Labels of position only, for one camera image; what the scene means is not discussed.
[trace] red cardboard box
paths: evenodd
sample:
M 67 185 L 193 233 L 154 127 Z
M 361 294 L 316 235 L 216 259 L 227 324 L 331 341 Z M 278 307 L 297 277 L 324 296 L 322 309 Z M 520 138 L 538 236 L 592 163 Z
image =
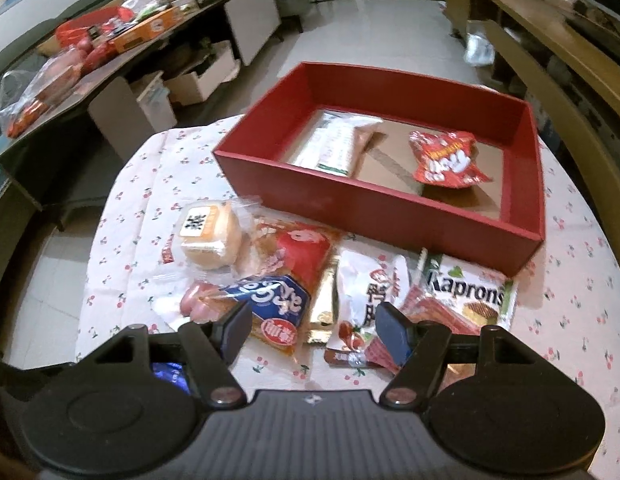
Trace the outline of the red cardboard box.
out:
M 464 200 L 460 206 L 442 202 L 436 193 L 420 196 L 280 162 L 318 110 L 371 114 L 410 124 L 408 130 L 472 132 L 486 152 L 502 154 L 496 215 L 467 208 Z M 530 107 L 474 86 L 395 70 L 302 63 L 214 153 L 240 196 L 260 196 L 267 207 L 407 250 L 426 247 L 513 276 L 544 240 L 544 186 Z

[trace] cardboard bottom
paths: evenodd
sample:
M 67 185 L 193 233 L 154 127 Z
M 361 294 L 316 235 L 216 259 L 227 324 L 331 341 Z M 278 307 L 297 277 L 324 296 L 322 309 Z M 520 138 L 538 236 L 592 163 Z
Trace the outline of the cardboard bottom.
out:
M 287 150 L 283 161 L 291 162 L 295 159 L 314 132 L 322 113 L 320 110 L 312 116 L 308 126 L 297 137 L 298 140 Z M 418 163 L 408 138 L 416 129 L 437 132 L 431 128 L 395 121 L 383 121 L 378 124 L 355 165 L 352 178 L 395 191 L 420 195 L 498 220 L 501 215 L 503 190 L 503 150 L 483 142 L 477 142 L 475 145 L 477 167 L 490 176 L 492 182 L 465 189 L 424 185 L 413 177 Z

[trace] cherry print tablecloth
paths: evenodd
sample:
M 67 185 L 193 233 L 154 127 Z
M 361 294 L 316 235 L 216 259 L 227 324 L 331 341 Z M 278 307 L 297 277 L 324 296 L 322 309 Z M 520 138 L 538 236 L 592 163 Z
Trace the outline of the cherry print tablecloth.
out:
M 77 359 L 131 323 L 170 331 L 152 310 L 161 249 L 182 205 L 233 196 L 211 150 L 238 120 L 156 134 L 121 171 L 92 245 Z M 518 276 L 512 333 L 600 402 L 606 434 L 591 471 L 620 480 L 620 270 L 570 178 L 544 145 L 541 155 L 546 243 Z M 392 253 L 350 238 L 373 256 Z M 321 348 L 292 361 L 251 338 L 232 373 L 249 396 L 258 388 L 368 388 L 378 396 L 389 379 L 382 370 L 330 368 Z

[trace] red snack bag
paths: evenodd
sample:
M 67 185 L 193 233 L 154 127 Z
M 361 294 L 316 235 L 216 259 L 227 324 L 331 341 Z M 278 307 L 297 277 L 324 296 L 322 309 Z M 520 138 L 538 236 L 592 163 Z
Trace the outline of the red snack bag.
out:
M 491 182 L 472 160 L 474 143 L 474 135 L 469 132 L 414 131 L 410 134 L 410 146 L 419 162 L 414 179 L 453 189 Z

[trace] bread roll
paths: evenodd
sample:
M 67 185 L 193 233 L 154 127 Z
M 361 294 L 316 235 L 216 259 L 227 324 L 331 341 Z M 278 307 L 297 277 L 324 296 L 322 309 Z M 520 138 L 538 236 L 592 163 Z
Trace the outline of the bread roll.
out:
M 177 229 L 184 254 L 201 269 L 234 264 L 243 233 L 230 202 L 204 200 L 186 206 Z

